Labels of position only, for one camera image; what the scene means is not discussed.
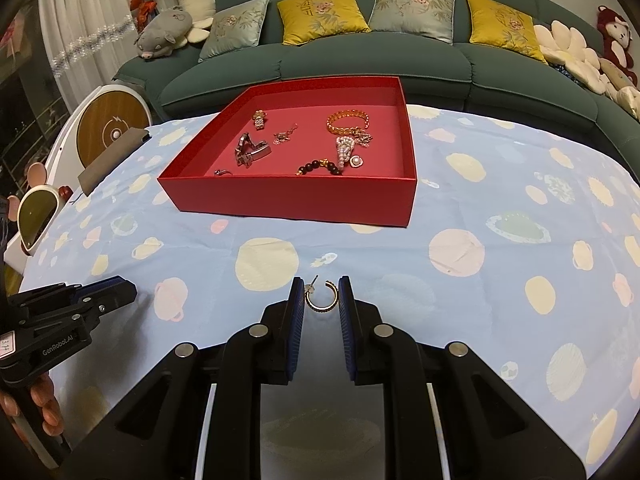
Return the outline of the left hand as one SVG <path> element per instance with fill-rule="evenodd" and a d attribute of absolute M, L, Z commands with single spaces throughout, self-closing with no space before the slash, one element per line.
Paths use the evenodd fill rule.
<path fill-rule="evenodd" d="M 60 436 L 64 431 L 64 420 L 49 373 L 43 373 L 35 380 L 30 387 L 30 397 L 41 415 L 44 432 L 50 437 Z M 9 417 L 15 418 L 22 414 L 18 403 L 4 391 L 1 393 L 1 407 Z"/>

